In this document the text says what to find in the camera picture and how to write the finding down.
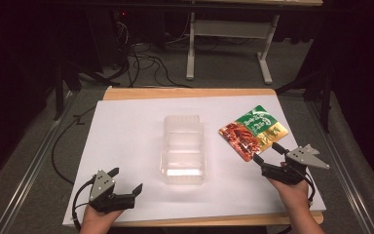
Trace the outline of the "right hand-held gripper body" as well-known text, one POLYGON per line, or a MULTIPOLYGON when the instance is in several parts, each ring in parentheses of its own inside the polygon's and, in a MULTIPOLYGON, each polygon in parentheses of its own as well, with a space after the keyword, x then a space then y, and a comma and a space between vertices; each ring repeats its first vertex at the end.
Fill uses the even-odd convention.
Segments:
POLYGON ((308 166, 325 170, 330 168, 328 164, 302 147, 288 150, 283 156, 283 166, 265 163, 264 167, 260 167, 262 176, 295 185, 306 178, 308 166))

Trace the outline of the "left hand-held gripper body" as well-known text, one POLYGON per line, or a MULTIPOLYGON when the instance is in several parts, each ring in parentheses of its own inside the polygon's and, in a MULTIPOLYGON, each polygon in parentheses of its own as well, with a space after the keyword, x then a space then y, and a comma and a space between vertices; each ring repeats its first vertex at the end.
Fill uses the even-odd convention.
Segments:
POLYGON ((134 208, 132 194, 117 195, 114 193, 114 177, 99 170, 94 176, 93 187, 90 192, 89 204, 99 213, 111 213, 134 208))

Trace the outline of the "green and red snack packet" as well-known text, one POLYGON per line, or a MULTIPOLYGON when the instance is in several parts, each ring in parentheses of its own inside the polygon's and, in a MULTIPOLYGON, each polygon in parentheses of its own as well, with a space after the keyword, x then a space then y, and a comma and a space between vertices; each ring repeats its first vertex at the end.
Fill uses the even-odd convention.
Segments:
POLYGON ((227 124, 219 133, 235 149, 243 160, 249 162, 285 137, 289 130, 262 105, 249 110, 239 119, 227 124))

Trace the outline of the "clear plastic container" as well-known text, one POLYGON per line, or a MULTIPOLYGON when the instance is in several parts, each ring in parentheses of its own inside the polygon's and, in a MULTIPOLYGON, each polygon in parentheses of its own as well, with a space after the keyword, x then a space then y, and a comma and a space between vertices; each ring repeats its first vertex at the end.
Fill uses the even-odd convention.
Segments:
POLYGON ((169 115, 165 118, 160 171, 168 184, 197 185, 204 182, 204 128, 198 115, 169 115))

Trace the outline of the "person's right hand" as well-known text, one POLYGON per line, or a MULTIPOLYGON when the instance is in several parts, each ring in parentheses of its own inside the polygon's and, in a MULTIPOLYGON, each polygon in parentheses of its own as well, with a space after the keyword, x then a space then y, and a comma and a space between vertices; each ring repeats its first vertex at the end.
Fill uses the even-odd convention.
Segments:
POLYGON ((309 210, 309 185, 305 180, 295 185, 288 185, 271 178, 269 181, 279 192, 280 199, 290 214, 300 214, 309 210))

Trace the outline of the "person's left hand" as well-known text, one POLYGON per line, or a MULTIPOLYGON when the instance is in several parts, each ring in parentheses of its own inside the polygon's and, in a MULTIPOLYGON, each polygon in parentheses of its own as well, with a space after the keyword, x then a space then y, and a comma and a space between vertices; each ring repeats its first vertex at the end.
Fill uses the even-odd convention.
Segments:
POLYGON ((108 214, 99 213, 90 205, 87 205, 81 224, 80 234, 107 234, 112 224, 123 213, 114 211, 108 214))

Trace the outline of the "black metal stand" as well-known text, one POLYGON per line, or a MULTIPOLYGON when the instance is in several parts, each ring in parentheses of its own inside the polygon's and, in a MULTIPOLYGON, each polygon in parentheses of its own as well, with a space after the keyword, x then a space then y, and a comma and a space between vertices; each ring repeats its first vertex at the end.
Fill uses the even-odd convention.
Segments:
POLYGON ((64 107, 64 86, 71 92, 79 92, 82 89, 82 85, 79 81, 78 75, 84 73, 85 75, 93 78, 95 81, 101 84, 113 87, 119 87, 120 84, 108 80, 101 75, 90 71, 86 67, 73 62, 68 59, 60 58, 57 62, 56 68, 56 79, 55 79, 55 91, 56 91, 56 116, 55 120, 59 120, 61 115, 65 112, 64 107))
POLYGON ((334 69, 331 66, 326 66, 325 68, 311 72, 300 78, 296 78, 294 81, 275 89, 277 95, 282 95, 290 90, 304 87, 304 100, 315 101, 319 99, 319 122, 327 133, 329 132, 328 119, 329 111, 331 109, 330 94, 333 71, 334 69))

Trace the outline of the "white metal desk frame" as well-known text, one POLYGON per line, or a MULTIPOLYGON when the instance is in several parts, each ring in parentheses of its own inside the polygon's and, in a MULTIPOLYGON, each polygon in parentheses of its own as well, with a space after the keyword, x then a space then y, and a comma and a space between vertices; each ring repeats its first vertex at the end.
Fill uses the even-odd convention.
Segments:
POLYGON ((272 85, 273 79, 267 63, 269 53, 280 16, 274 15, 269 22, 248 22, 216 19, 196 19, 196 14, 190 14, 189 50, 187 55, 186 79, 195 77, 195 37, 214 36, 243 39, 259 39, 265 42, 264 49, 258 52, 262 77, 266 85, 272 85))

